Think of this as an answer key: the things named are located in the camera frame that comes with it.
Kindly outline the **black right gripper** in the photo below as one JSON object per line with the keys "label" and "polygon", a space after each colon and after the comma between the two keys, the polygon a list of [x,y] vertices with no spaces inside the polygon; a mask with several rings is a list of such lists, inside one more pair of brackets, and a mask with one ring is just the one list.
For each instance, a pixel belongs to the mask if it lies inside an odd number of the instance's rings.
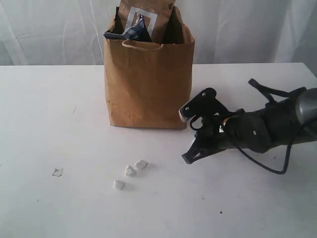
{"label": "black right gripper", "polygon": [[201,127],[192,129],[195,139],[189,150],[182,154],[187,164],[238,146],[238,120],[235,118],[222,123],[218,117],[215,120],[202,119]]}

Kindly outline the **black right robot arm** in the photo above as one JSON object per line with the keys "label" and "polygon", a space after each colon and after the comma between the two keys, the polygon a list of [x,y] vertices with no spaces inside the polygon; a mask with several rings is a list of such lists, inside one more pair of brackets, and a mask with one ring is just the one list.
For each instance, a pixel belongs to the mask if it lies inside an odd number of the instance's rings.
{"label": "black right robot arm", "polygon": [[268,100],[263,109],[247,112],[229,111],[216,99],[216,91],[206,88],[180,108],[180,118],[193,124],[202,120],[195,131],[195,139],[182,155],[187,164],[202,158],[238,149],[265,153],[280,145],[287,147],[283,169],[285,173],[293,144],[313,142],[317,139],[317,90],[298,88],[291,92],[274,90],[262,85],[255,87]]}

